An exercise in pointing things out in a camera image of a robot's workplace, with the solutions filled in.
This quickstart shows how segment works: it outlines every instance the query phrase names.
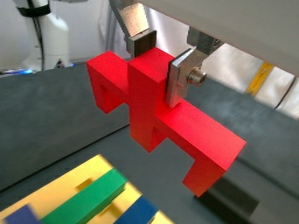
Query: green block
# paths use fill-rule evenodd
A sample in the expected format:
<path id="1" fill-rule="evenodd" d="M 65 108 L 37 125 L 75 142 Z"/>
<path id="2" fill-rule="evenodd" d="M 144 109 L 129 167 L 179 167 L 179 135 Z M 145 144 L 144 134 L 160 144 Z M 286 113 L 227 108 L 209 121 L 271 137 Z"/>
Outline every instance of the green block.
<path id="1" fill-rule="evenodd" d="M 87 223 L 124 191 L 125 182 L 125 177 L 112 169 L 41 219 L 41 223 Z"/>

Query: bolt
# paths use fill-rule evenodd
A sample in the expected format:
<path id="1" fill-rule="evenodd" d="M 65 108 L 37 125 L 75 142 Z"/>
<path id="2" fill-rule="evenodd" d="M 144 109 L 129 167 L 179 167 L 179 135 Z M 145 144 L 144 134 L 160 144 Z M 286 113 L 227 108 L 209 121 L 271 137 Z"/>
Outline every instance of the bolt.
<path id="1" fill-rule="evenodd" d="M 187 82 L 199 87 L 203 84 L 205 77 L 207 74 L 200 70 L 199 67 L 195 67 L 187 76 Z"/>

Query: red foam block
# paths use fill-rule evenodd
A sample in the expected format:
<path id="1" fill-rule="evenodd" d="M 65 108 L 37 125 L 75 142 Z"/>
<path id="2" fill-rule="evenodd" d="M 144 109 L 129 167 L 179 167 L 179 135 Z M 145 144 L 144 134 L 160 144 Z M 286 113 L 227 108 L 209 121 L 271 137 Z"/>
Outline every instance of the red foam block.
<path id="1" fill-rule="evenodd" d="M 128 63 L 105 52 L 88 61 L 88 74 L 99 108 L 108 113 L 127 103 L 131 136 L 145 150 L 151 152 L 168 137 L 193 158 L 183 183 L 200 196 L 229 168 L 245 142 L 187 101 L 175 108 L 165 105 L 172 59 L 157 48 Z"/>

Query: blue block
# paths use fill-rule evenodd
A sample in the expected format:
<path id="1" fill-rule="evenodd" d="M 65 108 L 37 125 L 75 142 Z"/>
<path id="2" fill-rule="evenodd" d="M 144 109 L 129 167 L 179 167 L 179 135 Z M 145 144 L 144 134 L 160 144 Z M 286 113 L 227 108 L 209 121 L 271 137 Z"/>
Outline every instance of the blue block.
<path id="1" fill-rule="evenodd" d="M 156 212 L 157 209 L 155 206 L 145 197 L 141 196 L 135 204 L 125 210 L 115 224 L 147 224 L 155 217 Z"/>
<path id="2" fill-rule="evenodd" d="M 16 210 L 4 220 L 7 224 L 41 224 L 28 205 Z"/>

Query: black tape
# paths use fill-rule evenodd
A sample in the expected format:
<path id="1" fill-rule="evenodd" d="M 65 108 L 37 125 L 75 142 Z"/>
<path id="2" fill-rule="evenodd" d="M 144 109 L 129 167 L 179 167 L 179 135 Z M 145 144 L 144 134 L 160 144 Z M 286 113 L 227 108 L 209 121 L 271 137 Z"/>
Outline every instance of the black tape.
<path id="1" fill-rule="evenodd" d="M 27 18 L 37 18 L 52 13 L 51 6 L 45 4 L 44 6 L 33 9 L 17 8 L 21 15 Z"/>

